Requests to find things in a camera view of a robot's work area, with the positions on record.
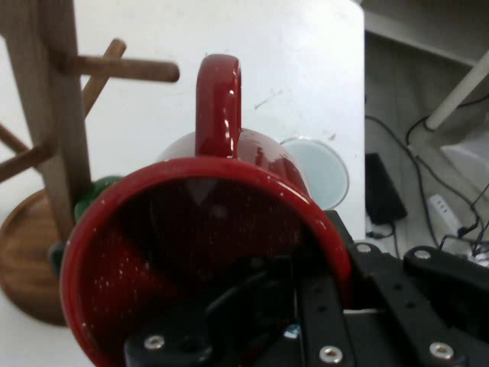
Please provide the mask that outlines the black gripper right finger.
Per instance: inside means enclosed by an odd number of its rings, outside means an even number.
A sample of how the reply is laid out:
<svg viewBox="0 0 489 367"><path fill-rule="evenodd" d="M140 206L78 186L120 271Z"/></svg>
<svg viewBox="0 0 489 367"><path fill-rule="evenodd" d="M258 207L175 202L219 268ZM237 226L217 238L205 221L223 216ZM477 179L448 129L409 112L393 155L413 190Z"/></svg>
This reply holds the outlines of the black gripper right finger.
<svg viewBox="0 0 489 367"><path fill-rule="evenodd" d="M310 242L300 275L306 366L486 366L488 270L418 246L398 259L354 242L337 212L326 217L351 260L349 298Z"/></svg>

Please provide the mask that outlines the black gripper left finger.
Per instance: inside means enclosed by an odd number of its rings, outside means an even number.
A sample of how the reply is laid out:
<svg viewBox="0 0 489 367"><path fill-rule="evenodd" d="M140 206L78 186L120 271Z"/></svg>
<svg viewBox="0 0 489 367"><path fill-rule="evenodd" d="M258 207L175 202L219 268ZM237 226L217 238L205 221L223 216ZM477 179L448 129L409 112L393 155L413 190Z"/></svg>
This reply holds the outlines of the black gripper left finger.
<svg viewBox="0 0 489 367"><path fill-rule="evenodd" d="M241 258L125 341L127 366L300 366L293 261Z"/></svg>

